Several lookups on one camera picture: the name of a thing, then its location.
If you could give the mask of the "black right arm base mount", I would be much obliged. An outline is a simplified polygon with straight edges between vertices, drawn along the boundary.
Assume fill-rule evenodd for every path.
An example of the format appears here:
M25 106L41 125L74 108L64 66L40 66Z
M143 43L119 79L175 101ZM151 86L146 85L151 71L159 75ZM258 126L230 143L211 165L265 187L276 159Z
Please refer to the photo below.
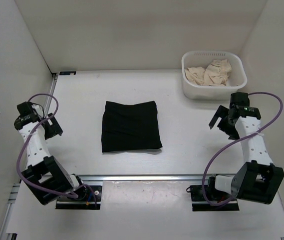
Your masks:
M208 200L214 203L221 203L230 197L228 193L219 190L208 190L207 185L205 185L205 191ZM233 212L240 210L236 200L223 206L210 205L203 197L201 185L190 185L186 188L186 192L191 195L193 212Z

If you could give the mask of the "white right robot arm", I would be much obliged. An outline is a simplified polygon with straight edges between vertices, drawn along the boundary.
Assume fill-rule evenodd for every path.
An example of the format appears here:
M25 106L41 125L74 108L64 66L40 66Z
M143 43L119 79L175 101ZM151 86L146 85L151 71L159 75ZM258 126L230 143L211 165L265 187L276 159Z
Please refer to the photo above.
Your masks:
M271 204L284 178L284 170L270 158L262 131L258 108L250 106L249 94L231 94L229 107L219 106L209 127L217 126L228 135L231 143L220 149L209 161L211 164L227 148L240 143L244 164L233 176L215 175L208 185L202 185L203 197L212 206L222 206L234 199Z

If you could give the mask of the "black trousers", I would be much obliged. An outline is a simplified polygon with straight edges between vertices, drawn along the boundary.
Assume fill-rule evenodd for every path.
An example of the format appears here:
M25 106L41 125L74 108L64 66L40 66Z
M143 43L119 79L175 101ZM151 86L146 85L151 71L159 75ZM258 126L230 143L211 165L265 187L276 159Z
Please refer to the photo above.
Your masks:
M101 145L103 153L161 149L155 101L133 105L107 101Z

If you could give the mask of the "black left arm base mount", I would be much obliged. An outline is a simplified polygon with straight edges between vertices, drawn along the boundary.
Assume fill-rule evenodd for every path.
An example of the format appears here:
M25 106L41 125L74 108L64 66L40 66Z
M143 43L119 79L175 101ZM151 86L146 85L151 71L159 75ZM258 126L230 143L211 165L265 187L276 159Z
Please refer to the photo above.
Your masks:
M80 189L76 193L79 199L68 199L59 197L55 203L56 210L100 210L102 198L102 184L91 185L93 192L89 189Z

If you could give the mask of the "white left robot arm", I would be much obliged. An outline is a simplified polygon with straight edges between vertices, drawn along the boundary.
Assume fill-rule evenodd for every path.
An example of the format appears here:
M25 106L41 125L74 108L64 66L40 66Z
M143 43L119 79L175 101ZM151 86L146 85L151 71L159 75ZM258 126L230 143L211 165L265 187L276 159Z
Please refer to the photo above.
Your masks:
M52 118L32 132L32 129L44 119L40 115L40 106L26 101L17 105L17 110L19 116L14 121L14 128L24 141L30 137L26 146L26 168L21 172L23 177L39 187L70 194L77 201L85 198L87 188L82 185L80 178L70 176L47 148L47 139L56 135L61 136L63 133L53 114L48 114Z

